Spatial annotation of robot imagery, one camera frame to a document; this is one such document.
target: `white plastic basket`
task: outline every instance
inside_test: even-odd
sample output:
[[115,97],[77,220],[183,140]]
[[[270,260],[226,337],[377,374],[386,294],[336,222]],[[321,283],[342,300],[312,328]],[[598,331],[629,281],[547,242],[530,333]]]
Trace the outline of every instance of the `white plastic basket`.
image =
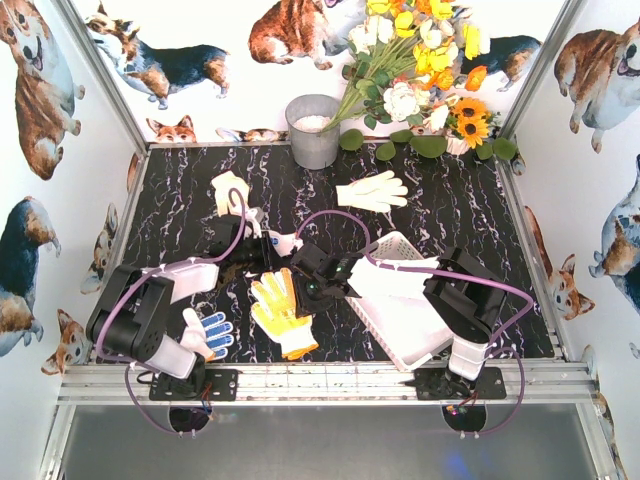
[[[369,253],[379,260],[424,259],[400,232],[391,232],[374,242]],[[422,301],[348,297],[347,302],[401,371],[415,370],[453,340],[444,321],[433,317],[426,321]]]

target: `corgi wallpaper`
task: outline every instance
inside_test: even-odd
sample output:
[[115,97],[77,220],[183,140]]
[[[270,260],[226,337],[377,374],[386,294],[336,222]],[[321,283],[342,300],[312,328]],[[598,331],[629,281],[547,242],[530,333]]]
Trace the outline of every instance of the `corgi wallpaper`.
[[[174,2],[75,0],[87,35],[148,142],[286,139],[284,109],[295,97],[341,97],[346,37],[366,0]],[[470,0],[491,36],[478,62],[489,77],[478,92],[504,120],[564,0]],[[406,125],[345,122],[384,137]]]
[[640,478],[639,18],[636,0],[586,2],[516,129],[550,304],[569,357],[598,354],[620,479]]
[[0,0],[0,70],[0,462],[22,479],[87,356],[81,285],[99,288],[135,145],[49,0]]

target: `sunflower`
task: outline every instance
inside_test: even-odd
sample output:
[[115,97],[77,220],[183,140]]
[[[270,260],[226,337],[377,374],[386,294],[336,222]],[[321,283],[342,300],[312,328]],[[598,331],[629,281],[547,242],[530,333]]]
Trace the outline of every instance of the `sunflower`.
[[462,135],[471,148],[482,145],[482,140],[489,136],[489,127],[480,117],[458,117],[458,133]]
[[471,97],[463,98],[453,109],[453,114],[461,118],[480,118],[487,113],[489,113],[487,106],[480,100]]

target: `black marble tabletop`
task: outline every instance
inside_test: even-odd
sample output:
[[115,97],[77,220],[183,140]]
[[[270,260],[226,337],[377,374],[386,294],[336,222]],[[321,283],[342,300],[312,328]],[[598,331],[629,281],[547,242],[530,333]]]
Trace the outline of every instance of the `black marble tabletop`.
[[[287,145],[167,148],[152,150],[127,240],[123,263],[156,266],[207,251],[216,215],[211,179],[231,170],[250,186],[249,205],[265,212],[263,224],[292,233],[311,213],[336,208],[336,185],[393,169],[408,187],[408,206],[390,214],[349,209],[369,226],[375,240],[393,230],[403,233],[425,256],[448,246],[468,251],[506,283],[534,295],[524,254],[508,211],[498,173],[470,157],[418,158],[399,150],[391,162],[375,160],[375,145],[340,153],[325,170],[297,166]],[[364,247],[359,227],[346,218],[316,219],[302,236],[332,253]],[[236,341],[227,362],[281,362],[273,343],[250,317],[251,280],[238,272],[222,289],[195,295],[172,307],[172,330],[182,328],[180,312],[189,304],[201,315],[224,311],[233,321]],[[506,320],[522,300],[509,298]],[[363,323],[342,300],[313,320],[320,347],[303,361],[354,362],[388,360]],[[552,357],[547,327],[539,311],[528,313],[503,335],[527,358]]]

